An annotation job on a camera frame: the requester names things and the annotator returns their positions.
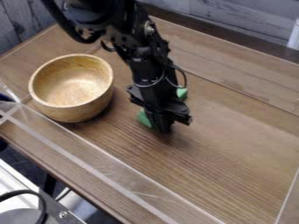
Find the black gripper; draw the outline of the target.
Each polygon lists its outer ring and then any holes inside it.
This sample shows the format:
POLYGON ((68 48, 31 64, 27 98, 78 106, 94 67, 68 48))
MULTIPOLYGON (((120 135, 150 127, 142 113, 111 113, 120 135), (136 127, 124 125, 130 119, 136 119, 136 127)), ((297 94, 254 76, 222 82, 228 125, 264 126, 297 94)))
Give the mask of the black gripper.
POLYGON ((131 102, 143 108, 154 129, 170 133, 175 122, 191 124, 190 108, 167 81, 159 81, 148 86, 135 83, 126 88, 126 91, 130 93, 131 102))

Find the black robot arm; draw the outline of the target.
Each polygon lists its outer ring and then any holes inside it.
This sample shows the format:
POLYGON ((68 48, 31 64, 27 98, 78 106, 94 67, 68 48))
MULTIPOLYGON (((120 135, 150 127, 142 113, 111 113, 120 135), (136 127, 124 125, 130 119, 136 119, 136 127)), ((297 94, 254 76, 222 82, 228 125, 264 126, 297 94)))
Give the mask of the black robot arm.
POLYGON ((126 91, 131 102, 144 111, 150 127, 162 133, 174 123, 188 125, 191 111, 178 95, 187 81, 178 80, 183 70, 174 64, 168 41, 136 0, 42 0, 60 28, 83 44, 99 42, 115 52, 132 71, 126 91))

